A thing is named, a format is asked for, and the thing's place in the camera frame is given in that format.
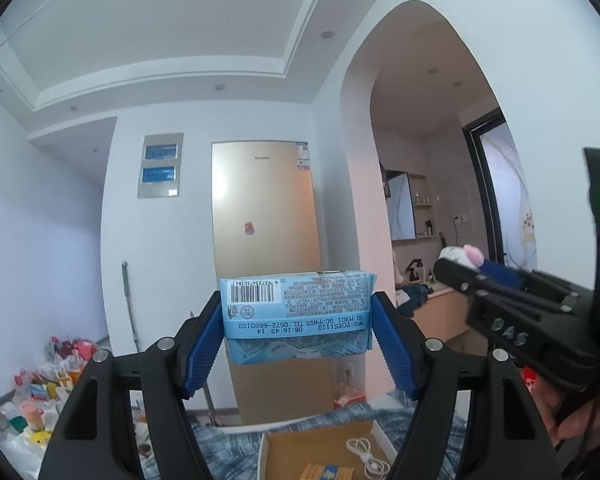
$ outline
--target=wall shelf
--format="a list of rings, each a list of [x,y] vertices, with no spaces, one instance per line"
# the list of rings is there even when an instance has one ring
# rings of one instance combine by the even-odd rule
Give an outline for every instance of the wall shelf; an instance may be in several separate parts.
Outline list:
[[[394,245],[417,244],[418,242],[426,242],[429,240],[433,240],[434,238],[438,238],[438,236],[437,235],[418,236],[417,238],[407,238],[406,240],[391,240],[391,244],[394,244]]]

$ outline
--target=wall outlet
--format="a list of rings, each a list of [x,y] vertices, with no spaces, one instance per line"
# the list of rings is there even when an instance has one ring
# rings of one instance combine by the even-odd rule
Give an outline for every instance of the wall outlet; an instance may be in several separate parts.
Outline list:
[[[352,380],[352,379],[353,379],[353,377],[354,377],[354,370],[355,370],[355,368],[353,367],[353,365],[347,365],[347,366],[344,368],[344,376],[345,376],[345,377],[346,377],[346,379],[347,379],[347,380],[346,380],[346,383],[347,383],[347,384],[350,384],[350,383],[351,383],[351,380]]]

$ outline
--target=charging cable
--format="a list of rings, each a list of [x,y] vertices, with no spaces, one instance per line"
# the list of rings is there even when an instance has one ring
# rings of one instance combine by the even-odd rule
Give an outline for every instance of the charging cable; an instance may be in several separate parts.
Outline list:
[[[391,466],[372,455],[368,438],[350,438],[347,440],[347,449],[358,455],[365,464],[365,476],[369,480],[383,480],[389,474]]]

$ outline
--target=refrigerator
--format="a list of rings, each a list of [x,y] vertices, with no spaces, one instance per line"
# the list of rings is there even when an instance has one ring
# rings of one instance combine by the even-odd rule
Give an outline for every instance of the refrigerator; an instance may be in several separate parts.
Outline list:
[[[307,143],[214,143],[212,201],[218,280],[321,270]],[[331,359],[230,362],[229,368],[243,424],[333,407]]]

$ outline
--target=pink plush toy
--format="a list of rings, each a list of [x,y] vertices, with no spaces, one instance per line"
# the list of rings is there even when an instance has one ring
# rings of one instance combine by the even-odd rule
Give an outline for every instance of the pink plush toy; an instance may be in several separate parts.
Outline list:
[[[465,267],[479,269],[484,263],[482,251],[472,245],[464,247],[447,246],[440,251],[440,258],[446,258]]]
[[[462,250],[464,251],[464,254],[466,254],[466,257],[469,258],[469,261],[476,267],[480,268],[484,265],[484,254],[482,254],[480,249],[467,244],[462,248]]]

